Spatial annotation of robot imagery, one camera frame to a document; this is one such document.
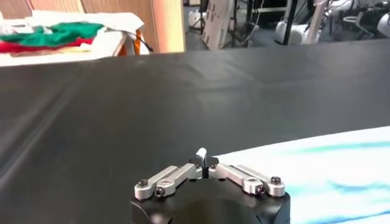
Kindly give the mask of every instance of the red cloth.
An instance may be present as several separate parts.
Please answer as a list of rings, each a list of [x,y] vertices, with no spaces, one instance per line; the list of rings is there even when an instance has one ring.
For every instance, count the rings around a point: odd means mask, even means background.
[[[42,50],[57,50],[62,47],[78,47],[83,43],[92,44],[92,42],[93,42],[93,38],[91,39],[78,38],[75,42],[68,43],[66,45],[59,46],[59,47],[29,47],[17,43],[0,41],[0,53],[20,53],[20,52],[42,51]]]

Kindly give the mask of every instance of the blue tie-dye cloth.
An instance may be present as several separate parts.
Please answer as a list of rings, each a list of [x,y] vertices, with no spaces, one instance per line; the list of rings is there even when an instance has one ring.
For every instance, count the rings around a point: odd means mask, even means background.
[[[390,127],[267,145],[219,156],[278,175],[292,224],[390,224]]]

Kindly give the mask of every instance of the green cloth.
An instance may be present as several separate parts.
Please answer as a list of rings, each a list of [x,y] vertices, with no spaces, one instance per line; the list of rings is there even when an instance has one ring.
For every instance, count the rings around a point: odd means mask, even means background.
[[[77,38],[93,38],[102,24],[95,23],[60,23],[49,27],[52,33],[44,33],[43,27],[37,27],[34,33],[0,35],[0,40],[33,47],[58,47],[75,42]]]

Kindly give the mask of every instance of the black tablecloth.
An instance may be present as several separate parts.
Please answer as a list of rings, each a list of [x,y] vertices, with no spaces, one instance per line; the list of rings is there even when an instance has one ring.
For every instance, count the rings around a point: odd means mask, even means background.
[[[200,147],[389,125],[389,58],[380,40],[1,68],[0,223],[130,223],[137,180]]]

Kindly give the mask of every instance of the metal bracket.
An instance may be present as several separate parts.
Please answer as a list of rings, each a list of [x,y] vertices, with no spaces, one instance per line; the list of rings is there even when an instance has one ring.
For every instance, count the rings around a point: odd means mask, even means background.
[[[186,179],[198,179],[202,177],[202,168],[197,168],[194,164],[187,163],[176,170],[170,176],[157,182],[154,195],[158,198],[169,196],[176,191],[176,187]]]
[[[152,176],[148,180],[143,179],[140,182],[138,182],[138,184],[134,186],[135,198],[137,198],[138,200],[144,200],[150,198],[154,193],[154,189],[156,187],[157,182],[160,179],[170,175],[171,173],[175,172],[178,169],[179,168],[177,166],[169,166],[165,170]]]
[[[248,175],[258,178],[263,182],[264,188],[266,192],[274,197],[282,197],[285,195],[285,184],[282,182],[280,177],[267,177],[266,175],[263,175],[262,173],[259,173],[257,171],[252,170],[251,168],[248,168],[243,165],[238,165],[235,167],[236,169],[247,173]]]
[[[258,178],[247,175],[234,167],[226,164],[218,164],[215,167],[211,167],[209,170],[209,176],[213,178],[228,178],[234,183],[240,185],[244,192],[248,194],[262,194],[264,193],[263,182]]]
[[[282,197],[285,194],[285,184],[279,177],[269,178],[248,167],[236,167],[218,164],[208,170],[213,178],[228,178],[243,188],[248,194],[262,194],[267,192],[273,197]]]

